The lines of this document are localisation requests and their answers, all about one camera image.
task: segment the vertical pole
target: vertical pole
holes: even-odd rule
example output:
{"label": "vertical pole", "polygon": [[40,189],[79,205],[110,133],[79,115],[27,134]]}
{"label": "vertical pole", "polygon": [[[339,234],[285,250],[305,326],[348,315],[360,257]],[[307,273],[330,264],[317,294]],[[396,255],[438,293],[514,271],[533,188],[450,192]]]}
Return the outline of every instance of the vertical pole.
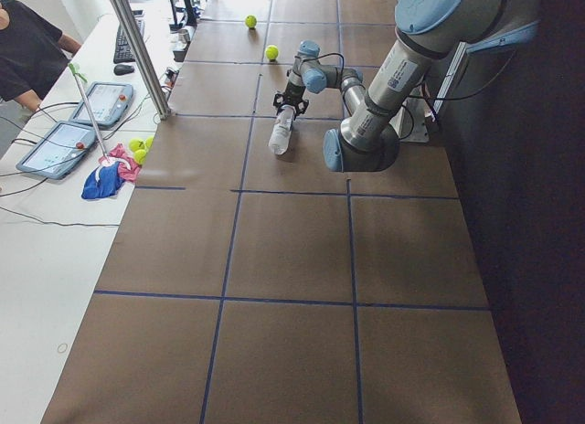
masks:
{"label": "vertical pole", "polygon": [[153,99],[156,111],[161,117],[161,120],[165,120],[171,110],[168,107],[165,94],[161,89],[160,82],[154,71],[153,62],[150,60],[143,37],[136,26],[130,4],[128,3],[128,0],[110,0],[110,2],[118,16],[122,30],[128,38],[128,43],[130,44],[132,52],[136,58],[136,64],[138,65],[138,69],[140,70],[144,83],[146,84],[146,88]]}
{"label": "vertical pole", "polygon": [[98,140],[98,143],[100,144],[101,154],[103,154],[103,157],[106,158],[106,161],[109,161],[110,158],[108,157],[106,146],[103,143],[103,139],[101,138],[100,127],[98,127],[98,123],[95,121],[95,116],[93,115],[93,109],[91,108],[90,100],[88,99],[88,96],[85,93],[85,89],[83,89],[80,77],[75,72],[73,72],[73,78],[77,83],[77,88],[80,90],[81,98],[83,99],[83,107],[85,108],[85,110],[88,113],[88,116],[90,117],[91,125],[93,126],[93,131],[95,131],[95,137]]}

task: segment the plastic bottle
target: plastic bottle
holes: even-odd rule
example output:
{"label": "plastic bottle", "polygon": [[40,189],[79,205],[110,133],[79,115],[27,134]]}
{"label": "plastic bottle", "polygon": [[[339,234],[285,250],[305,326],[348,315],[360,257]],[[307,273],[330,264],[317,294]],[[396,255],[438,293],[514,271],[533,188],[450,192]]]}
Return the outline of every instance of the plastic bottle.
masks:
{"label": "plastic bottle", "polygon": [[268,141],[268,146],[274,154],[284,154],[289,148],[293,120],[294,108],[285,104],[280,113],[276,115],[271,139]]}

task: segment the table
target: table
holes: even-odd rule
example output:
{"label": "table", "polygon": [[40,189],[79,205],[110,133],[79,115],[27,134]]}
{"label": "table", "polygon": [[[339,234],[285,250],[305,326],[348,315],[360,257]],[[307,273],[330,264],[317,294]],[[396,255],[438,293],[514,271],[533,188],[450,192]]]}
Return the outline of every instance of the table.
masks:
{"label": "table", "polygon": [[519,422],[444,149],[327,171],[334,92],[267,148],[300,41],[370,82],[393,4],[208,0],[44,424]]}
{"label": "table", "polygon": [[[145,9],[144,39],[154,68],[162,75],[173,61],[174,38],[154,7]],[[104,15],[72,60],[89,82],[120,81],[135,89],[129,111],[147,95],[138,68],[121,77],[113,74],[113,46],[118,21]],[[66,69],[42,106],[78,101],[77,86]],[[55,120],[67,120],[74,106],[49,108]],[[109,141],[127,146],[134,137],[152,136],[157,127],[154,105],[146,100],[138,116],[127,122]],[[36,114],[26,130],[43,136],[53,120]],[[22,132],[20,137],[36,136]],[[29,146],[13,144],[0,160],[0,174],[15,172],[16,163]],[[0,197],[0,206],[46,221],[112,224],[112,228],[62,228],[0,210],[0,422],[38,423],[59,380],[61,369],[78,331],[81,318],[116,234],[117,225],[133,193],[126,182],[116,197],[96,201],[80,198],[88,174],[97,167],[98,148],[60,181],[47,181],[30,191]],[[33,175],[0,177],[2,193],[28,188],[40,180]]]}

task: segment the brown table surface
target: brown table surface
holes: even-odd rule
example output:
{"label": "brown table surface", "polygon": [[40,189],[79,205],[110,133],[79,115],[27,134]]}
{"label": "brown table surface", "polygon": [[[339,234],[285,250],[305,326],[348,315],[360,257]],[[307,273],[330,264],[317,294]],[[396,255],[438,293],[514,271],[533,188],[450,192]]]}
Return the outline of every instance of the brown table surface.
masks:
{"label": "brown table surface", "polygon": [[333,90],[267,147],[301,40],[370,82],[395,3],[209,0],[43,423],[520,422],[443,148],[329,172]]}

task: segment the yellow tennis ball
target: yellow tennis ball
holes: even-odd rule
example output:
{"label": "yellow tennis ball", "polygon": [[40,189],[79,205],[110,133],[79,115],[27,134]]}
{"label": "yellow tennis ball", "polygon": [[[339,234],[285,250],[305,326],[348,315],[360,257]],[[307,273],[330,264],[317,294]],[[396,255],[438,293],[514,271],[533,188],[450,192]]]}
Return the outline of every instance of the yellow tennis ball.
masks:
{"label": "yellow tennis ball", "polygon": [[146,141],[144,141],[144,148],[146,149],[146,151],[150,150],[150,147],[153,146],[153,140],[154,136],[149,136],[146,138]]}
{"label": "yellow tennis ball", "polygon": [[135,152],[136,150],[144,148],[144,141],[140,138],[132,138],[128,143],[128,147],[132,152]]}
{"label": "yellow tennis ball", "polygon": [[266,54],[268,60],[273,61],[278,57],[278,47],[276,45],[269,45],[266,47],[264,54]]}
{"label": "yellow tennis ball", "polygon": [[146,159],[146,150],[144,148],[139,148],[134,152],[134,161],[138,165],[142,165],[144,163],[144,159]]}
{"label": "yellow tennis ball", "polygon": [[246,16],[246,27],[248,27],[249,29],[254,29],[256,27],[256,24],[258,23],[258,21],[256,20],[256,16],[254,15],[249,15]]}

